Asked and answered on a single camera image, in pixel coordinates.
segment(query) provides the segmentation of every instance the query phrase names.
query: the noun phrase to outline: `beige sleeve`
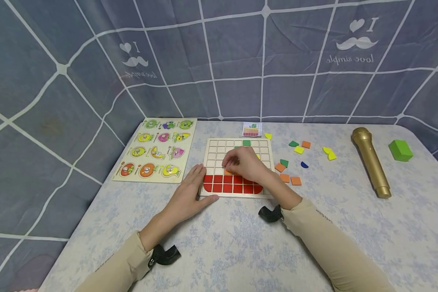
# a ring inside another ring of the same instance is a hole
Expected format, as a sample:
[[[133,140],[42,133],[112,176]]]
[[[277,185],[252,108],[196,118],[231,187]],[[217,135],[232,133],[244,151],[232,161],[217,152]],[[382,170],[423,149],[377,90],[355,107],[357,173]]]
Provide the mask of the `beige sleeve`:
[[[383,271],[309,200],[281,212],[284,224],[302,239],[336,292],[394,291]]]
[[[151,256],[152,250],[144,250],[138,232],[135,232],[75,292],[128,291],[133,282],[141,280],[149,271],[148,262]]]

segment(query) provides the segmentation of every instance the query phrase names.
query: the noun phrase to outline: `mustache print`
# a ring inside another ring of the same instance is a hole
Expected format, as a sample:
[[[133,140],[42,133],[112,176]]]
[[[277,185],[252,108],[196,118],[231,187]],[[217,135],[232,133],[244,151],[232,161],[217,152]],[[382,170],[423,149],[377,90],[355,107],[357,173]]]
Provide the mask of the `mustache print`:
[[[148,61],[143,59],[141,56],[138,56],[138,58],[131,57],[126,62],[122,62],[123,64],[129,66],[129,67],[135,67],[138,64],[141,64],[145,67],[148,67]]]
[[[376,45],[376,43],[378,43],[378,41],[376,42],[372,42],[369,38],[367,38],[366,36],[363,36],[359,39],[357,39],[356,37],[351,37],[348,40],[346,40],[344,43],[336,43],[336,47],[339,50],[346,50],[346,49],[350,49],[353,46],[357,46],[360,49],[368,49],[373,47],[374,45]]]

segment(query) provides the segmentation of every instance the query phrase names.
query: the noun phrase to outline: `floral tablecloth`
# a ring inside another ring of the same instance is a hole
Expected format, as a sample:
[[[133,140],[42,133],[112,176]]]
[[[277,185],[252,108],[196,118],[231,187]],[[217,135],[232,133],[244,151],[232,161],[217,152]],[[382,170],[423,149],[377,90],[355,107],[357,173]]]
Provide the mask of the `floral tablecloth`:
[[[239,137],[240,122],[198,122],[187,169],[203,162],[206,139]],[[287,173],[302,178],[292,187],[350,236],[397,291],[438,291],[438,162],[409,130],[365,125],[391,185],[392,197],[373,191],[350,135],[357,125],[263,123],[272,133],[275,162],[289,160]],[[395,161],[388,148],[406,140],[414,157]],[[311,142],[299,155],[292,140]],[[322,147],[332,148],[329,161]],[[309,168],[304,169],[304,161]],[[117,250],[134,230],[161,211],[176,185],[114,182],[108,176],[56,261],[40,292],[73,291]],[[178,226],[164,247],[175,244],[182,257],[156,265],[136,283],[138,291],[332,291],[308,250],[281,222],[258,217],[272,200],[220,198]]]

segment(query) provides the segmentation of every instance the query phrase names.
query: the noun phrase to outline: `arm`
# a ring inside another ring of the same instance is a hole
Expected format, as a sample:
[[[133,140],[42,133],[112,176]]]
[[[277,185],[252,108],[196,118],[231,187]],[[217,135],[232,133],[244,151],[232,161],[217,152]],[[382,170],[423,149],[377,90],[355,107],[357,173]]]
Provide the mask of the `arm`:
[[[281,205],[284,224],[300,237],[336,292],[394,291],[381,269],[339,228],[257,159],[251,147],[229,151],[223,166],[265,187]]]
[[[152,267],[152,249],[180,222],[192,217],[218,200],[217,195],[197,199],[206,167],[195,165],[170,198],[167,206],[155,215],[142,231],[135,232],[75,292],[124,292],[141,280]]]

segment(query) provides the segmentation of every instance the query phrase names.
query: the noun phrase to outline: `green block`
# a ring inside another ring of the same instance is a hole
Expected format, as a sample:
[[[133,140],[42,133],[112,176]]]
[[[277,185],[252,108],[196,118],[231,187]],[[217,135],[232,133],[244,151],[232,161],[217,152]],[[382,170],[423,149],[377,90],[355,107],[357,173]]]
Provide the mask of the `green block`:
[[[289,167],[289,161],[281,159],[281,164],[284,165],[285,167]]]
[[[410,151],[409,145],[404,140],[393,140],[389,144],[389,150],[391,150],[394,160],[398,161],[407,162],[414,156],[412,151]]]

